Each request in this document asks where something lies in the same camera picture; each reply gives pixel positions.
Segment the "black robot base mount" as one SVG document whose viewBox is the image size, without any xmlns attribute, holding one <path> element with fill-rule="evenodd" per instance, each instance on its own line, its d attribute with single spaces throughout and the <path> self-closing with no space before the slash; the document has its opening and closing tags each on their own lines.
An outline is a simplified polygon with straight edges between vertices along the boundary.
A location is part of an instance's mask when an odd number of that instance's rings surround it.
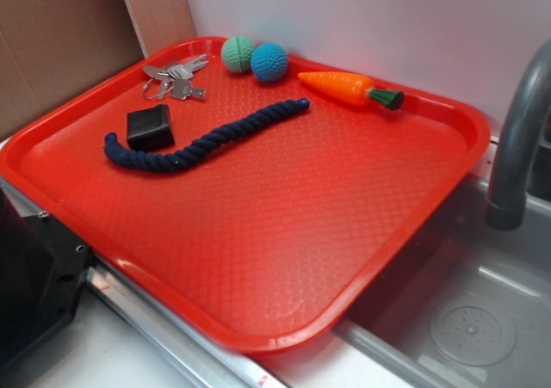
<svg viewBox="0 0 551 388">
<path fill-rule="evenodd" d="M 23 217 L 1 194 L 1 372 L 75 317 L 90 246 L 54 216 Z"/>
</svg>

